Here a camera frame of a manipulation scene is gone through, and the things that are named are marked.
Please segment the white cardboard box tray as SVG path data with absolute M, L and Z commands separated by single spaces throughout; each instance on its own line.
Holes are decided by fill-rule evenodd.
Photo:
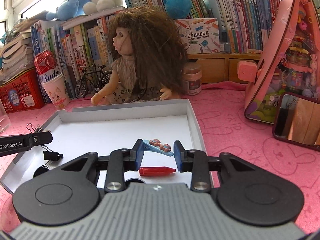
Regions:
M 37 120 L 22 123 L 38 125 Z M 159 139 L 172 146 L 179 140 L 184 148 L 206 152 L 204 140 L 189 100 L 164 100 L 122 105 L 74 108 L 60 110 L 40 126 L 49 130 L 53 140 L 48 145 L 64 158 L 57 167 L 88 152 L 100 157 L 119 148 L 132 148 L 137 139 Z M 36 146 L 19 153 L 1 177 L 1 185 L 13 194 L 24 182 L 33 178 L 35 170 L 45 163 L 43 148 Z M 175 159 L 155 152 L 145 152 L 143 166 L 175 167 Z

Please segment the red beer can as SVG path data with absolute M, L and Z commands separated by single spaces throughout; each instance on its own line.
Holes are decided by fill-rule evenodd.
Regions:
M 38 53 L 34 57 L 34 64 L 40 83 L 47 83 L 61 73 L 56 64 L 55 57 L 50 50 Z

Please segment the pink triangular toy case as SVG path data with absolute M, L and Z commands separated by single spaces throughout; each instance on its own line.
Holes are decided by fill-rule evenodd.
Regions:
M 247 81 L 244 116 L 274 123 L 285 92 L 319 100 L 319 19 L 313 0 L 281 0 L 258 63 L 238 62 Z

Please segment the small blue bear plush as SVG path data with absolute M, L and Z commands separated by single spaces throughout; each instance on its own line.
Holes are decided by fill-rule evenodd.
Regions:
M 63 3 L 57 7 L 56 12 L 48 12 L 46 20 L 51 21 L 57 19 L 60 21 L 67 21 L 71 18 L 83 14 L 83 5 L 89 0 L 63 0 Z

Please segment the small brown jar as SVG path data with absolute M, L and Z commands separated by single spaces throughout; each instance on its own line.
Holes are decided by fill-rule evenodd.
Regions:
M 201 91 L 202 70 L 199 64 L 187 62 L 183 68 L 182 84 L 185 94 L 196 95 Z

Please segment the pink rabbit table cloth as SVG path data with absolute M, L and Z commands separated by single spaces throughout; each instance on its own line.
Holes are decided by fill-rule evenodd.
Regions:
M 298 185 L 305 204 L 296 220 L 306 233 L 319 229 L 319 152 L 273 138 L 272 126 L 244 117 L 244 85 L 207 84 L 188 96 L 208 155 L 226 151 Z

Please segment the large black binder clip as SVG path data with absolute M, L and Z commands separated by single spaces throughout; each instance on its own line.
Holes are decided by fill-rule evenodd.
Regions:
M 48 148 L 44 148 L 43 151 L 43 158 L 46 161 L 46 163 L 43 165 L 43 167 L 48 168 L 49 165 L 53 162 L 59 161 L 63 158 L 63 154 L 52 151 Z

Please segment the stack of books on basket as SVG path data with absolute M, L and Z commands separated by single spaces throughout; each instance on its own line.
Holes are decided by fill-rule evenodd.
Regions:
M 34 17 L 20 19 L 1 36 L 1 83 L 33 67 L 40 51 L 36 22 Z

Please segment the row of standing books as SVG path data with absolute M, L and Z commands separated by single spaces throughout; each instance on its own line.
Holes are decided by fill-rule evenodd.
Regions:
M 39 82 L 54 103 L 99 92 L 158 99 L 190 54 L 261 53 L 280 0 L 63 0 L 31 26 Z

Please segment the red plastic basket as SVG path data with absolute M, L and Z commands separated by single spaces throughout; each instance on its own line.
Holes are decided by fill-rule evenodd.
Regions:
M 7 113 L 39 109 L 44 106 L 35 68 L 1 86 L 1 102 Z

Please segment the small black round cap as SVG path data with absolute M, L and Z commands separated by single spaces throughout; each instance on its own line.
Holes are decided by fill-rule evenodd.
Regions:
M 39 168 L 37 168 L 37 169 L 35 170 L 35 172 L 34 172 L 34 174 L 33 174 L 33 177 L 35 178 L 35 177 L 37 177 L 37 176 L 39 176 L 39 175 L 42 175 L 42 174 L 44 174 L 44 173 L 46 173 L 46 172 L 48 172 L 48 171 L 49 171 L 48 166 L 42 165 L 42 166 L 40 166 Z

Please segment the big blue plush toy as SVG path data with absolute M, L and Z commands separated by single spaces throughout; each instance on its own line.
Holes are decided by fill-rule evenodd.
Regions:
M 173 20 L 186 18 L 191 10 L 191 0 L 168 0 L 165 12 Z

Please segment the brown haired doll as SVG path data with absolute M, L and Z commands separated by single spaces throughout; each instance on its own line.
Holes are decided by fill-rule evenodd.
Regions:
M 109 83 L 91 98 L 93 105 L 178 99 L 187 52 L 178 29 L 164 12 L 146 7 L 117 13 L 110 23 L 114 61 Z

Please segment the small binder clip on tray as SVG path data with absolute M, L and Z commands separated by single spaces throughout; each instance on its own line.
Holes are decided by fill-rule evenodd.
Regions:
M 32 123 L 28 123 L 26 125 L 26 129 L 30 132 L 30 133 L 40 133 L 43 131 L 43 128 L 40 125 L 36 125 L 34 126 Z

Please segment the blue bear hair clip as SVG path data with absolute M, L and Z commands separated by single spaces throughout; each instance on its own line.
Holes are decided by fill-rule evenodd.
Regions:
M 143 140 L 143 143 L 145 151 L 156 152 L 169 157 L 174 155 L 171 146 L 169 144 L 162 144 L 158 139 Z

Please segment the large black round cap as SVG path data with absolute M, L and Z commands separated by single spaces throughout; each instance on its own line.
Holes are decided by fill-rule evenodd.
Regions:
M 143 181 L 142 179 L 139 179 L 139 178 L 130 178 L 130 179 L 125 180 L 125 185 L 126 186 L 129 186 L 131 183 L 142 183 L 142 184 L 144 184 L 145 181 Z

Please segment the white cat paper cup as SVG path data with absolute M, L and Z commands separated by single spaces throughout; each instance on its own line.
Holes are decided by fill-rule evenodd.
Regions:
M 41 85 L 56 109 L 63 109 L 69 104 L 69 95 L 62 73 Z

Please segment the red crayon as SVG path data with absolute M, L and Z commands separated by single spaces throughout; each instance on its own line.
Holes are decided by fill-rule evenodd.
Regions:
M 139 169 L 139 175 L 141 177 L 165 177 L 176 172 L 175 168 L 167 166 L 158 167 L 141 167 Z

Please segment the label printer box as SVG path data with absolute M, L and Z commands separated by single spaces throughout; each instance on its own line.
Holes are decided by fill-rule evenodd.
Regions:
M 188 54 L 220 52 L 219 26 L 216 18 L 175 20 L 181 41 Z

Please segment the miniature black bicycle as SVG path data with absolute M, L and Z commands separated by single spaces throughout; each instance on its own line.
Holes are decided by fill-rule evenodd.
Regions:
M 112 70 L 104 71 L 106 66 L 98 67 L 98 70 L 90 70 L 89 67 L 82 67 L 82 77 L 76 82 L 75 96 L 77 99 L 84 98 L 89 93 L 89 88 L 93 92 L 99 92 L 106 84 L 109 83 Z

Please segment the black smartphone playing video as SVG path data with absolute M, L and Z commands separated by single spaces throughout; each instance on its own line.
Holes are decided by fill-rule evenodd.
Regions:
M 319 101 L 282 94 L 272 132 L 277 140 L 319 151 Z

